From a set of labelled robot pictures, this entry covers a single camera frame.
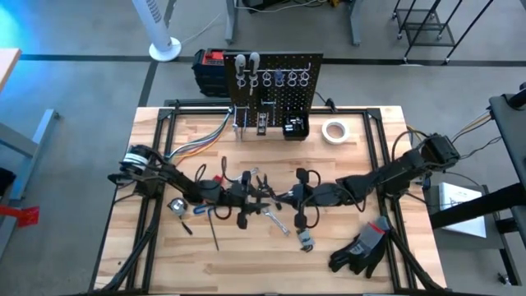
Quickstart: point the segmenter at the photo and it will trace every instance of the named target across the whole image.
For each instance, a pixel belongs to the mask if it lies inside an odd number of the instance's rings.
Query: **white tape roll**
[[[327,129],[329,127],[333,127],[333,126],[341,128],[341,130],[343,131],[344,135],[342,137],[338,138],[338,139],[335,139],[332,136],[330,136],[329,133],[327,132]],[[339,145],[339,144],[345,142],[350,136],[349,129],[347,128],[345,123],[342,120],[339,120],[339,119],[329,119],[326,122],[324,122],[323,126],[321,127],[321,133],[323,134],[323,138],[325,139],[325,141],[327,143],[329,143],[329,144],[332,144],[332,145]]]

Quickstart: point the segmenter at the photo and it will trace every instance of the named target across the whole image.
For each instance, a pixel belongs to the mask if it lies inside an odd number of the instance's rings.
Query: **wooden table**
[[[0,49],[0,91],[6,84],[20,55],[19,49]]]
[[[399,106],[380,107],[385,134],[391,147],[395,138],[406,130],[402,109]],[[130,145],[151,146],[158,113],[157,108],[139,108],[131,131]],[[222,115],[179,115],[173,148],[205,136],[221,123]],[[321,125],[328,118],[341,118],[351,128],[352,136],[340,146],[325,143],[321,137]],[[334,182],[338,177],[363,174],[371,170],[367,140],[361,116],[357,115],[311,115],[311,134],[303,142],[283,141],[280,128],[270,128],[267,136],[256,136],[255,128],[248,128],[243,142],[235,141],[228,125],[223,137],[205,152],[185,159],[178,169],[193,178],[197,168],[206,163],[204,178],[220,174],[220,159],[228,157],[227,175],[237,177],[243,170],[258,167],[260,174],[267,173],[269,183],[277,193],[286,192],[297,183],[295,169],[315,169],[323,182]],[[408,137],[398,144],[397,156],[410,148]],[[116,198],[131,193],[132,188],[120,190]],[[422,197],[418,187],[411,192]],[[164,202],[169,203],[181,193],[167,186]],[[107,284],[130,254],[136,231],[140,198],[132,197],[119,202],[113,208],[104,243],[95,288]],[[438,284],[445,286],[441,262],[436,250],[426,206],[411,198],[401,200],[409,246],[423,268]],[[282,211],[273,208],[275,214],[291,229],[292,207],[284,205]],[[359,213],[354,206],[321,208],[321,220],[311,230],[316,241],[314,250],[300,251],[300,243],[292,233],[283,233],[263,215],[251,215],[248,229],[236,226],[236,213],[226,221],[213,217],[220,252],[215,250],[212,233],[206,215],[194,216],[190,211],[184,219],[193,236],[182,228],[179,218],[169,208],[161,214],[157,238],[155,263],[151,277],[151,293],[219,293],[219,294],[333,294],[333,293],[390,293],[388,263],[386,257],[376,268],[371,279],[364,274],[355,275],[343,268],[337,273],[327,267],[330,254],[347,245],[359,233],[360,228],[379,215],[375,193],[367,198],[367,210]],[[316,218],[313,208],[307,209],[309,223]],[[398,251],[399,273],[406,283],[402,259]],[[144,264],[145,255],[140,259]],[[136,284],[141,283],[139,272]]]

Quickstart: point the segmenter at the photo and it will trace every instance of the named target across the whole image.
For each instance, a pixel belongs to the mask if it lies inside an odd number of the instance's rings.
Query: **pegboard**
[[[235,67],[235,58],[238,54],[243,54],[247,60],[244,79],[246,85],[241,88],[238,85]],[[246,127],[256,127],[258,113],[268,114],[267,127],[281,127],[285,112],[294,110],[309,112],[311,110],[323,53],[260,52],[261,61],[257,72],[257,86],[253,88],[252,95],[250,94],[251,81],[249,79],[250,69],[248,66],[250,54],[250,52],[224,54],[228,92],[232,103],[237,107],[235,120],[239,127],[245,127],[245,117],[247,118]],[[283,86],[276,85],[276,69],[279,69],[284,74]],[[264,84],[266,72],[271,76],[271,84],[269,86]],[[291,86],[288,83],[288,75],[291,72],[297,75],[295,86]],[[304,72],[308,74],[308,79],[307,84],[302,86],[300,80]]]

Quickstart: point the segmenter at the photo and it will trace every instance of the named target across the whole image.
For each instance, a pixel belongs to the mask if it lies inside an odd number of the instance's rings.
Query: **black glove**
[[[387,248],[387,230],[384,220],[378,225],[369,224],[353,241],[330,255],[329,267],[333,272],[348,264],[354,274],[360,274],[367,268],[365,276],[370,279],[372,272],[385,255]]]

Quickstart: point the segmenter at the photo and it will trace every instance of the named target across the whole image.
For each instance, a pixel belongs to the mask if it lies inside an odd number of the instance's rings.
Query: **concrete floor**
[[[158,3],[164,12],[168,0]],[[445,2],[441,9],[451,5]],[[454,34],[459,34],[461,25],[473,18],[477,5],[466,2],[466,8],[458,12],[459,20],[451,24]],[[251,16],[240,12],[238,40],[231,47],[323,50],[327,57],[339,58],[399,58],[407,41],[395,38],[395,23],[389,21],[393,6],[381,0],[363,5],[362,19],[367,25],[362,28],[360,48],[349,45],[343,7],[335,12],[328,7]],[[178,0],[169,30],[183,40],[223,10],[224,1]],[[291,39],[296,32],[291,26],[303,28],[302,34],[311,38]],[[185,44],[183,55],[191,56],[200,48],[226,47],[223,28],[224,18],[220,17],[209,30]],[[525,28],[526,13],[520,1],[495,1],[454,58],[526,60],[525,41],[517,38],[524,36]],[[18,46],[24,53],[34,54],[146,55],[149,43],[131,2],[121,0],[3,1],[0,30],[0,46]],[[315,38],[322,40],[312,42]],[[419,48],[412,54],[442,59],[446,53],[444,49]],[[113,198],[113,186],[106,175],[117,169],[126,149],[149,65],[17,64],[0,94],[0,120],[29,136],[46,108],[55,108],[63,119],[53,129],[27,188],[25,206],[41,207],[40,222],[18,229],[0,261],[2,295],[57,295],[87,290]],[[524,81],[523,67],[324,65],[317,89],[338,105],[402,105],[409,124],[425,132],[452,135],[487,107],[489,97],[517,91]],[[191,64],[159,64],[147,105],[160,106],[165,99],[202,97]],[[496,134],[496,127],[488,124],[459,140],[457,147],[461,152],[470,151]],[[16,169],[19,160],[0,147],[2,167]],[[454,171],[486,183],[491,190],[517,181],[501,143],[463,160]],[[467,185],[453,176],[442,178]],[[519,261],[526,255],[522,243],[512,234],[510,244],[526,279],[526,266]],[[526,288],[503,287],[496,282],[496,273],[504,271],[497,251],[439,252],[448,286],[455,291],[526,294]]]

